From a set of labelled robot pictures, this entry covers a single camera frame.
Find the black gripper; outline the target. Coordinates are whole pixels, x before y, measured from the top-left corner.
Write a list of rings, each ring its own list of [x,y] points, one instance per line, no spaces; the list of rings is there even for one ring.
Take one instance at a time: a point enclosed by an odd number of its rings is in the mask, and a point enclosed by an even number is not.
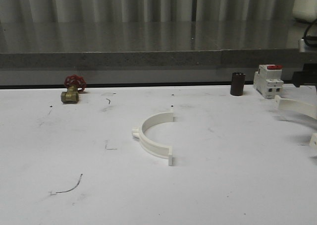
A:
[[[317,64],[305,63],[302,71],[293,73],[292,83],[295,87],[300,87],[302,85],[317,86]]]

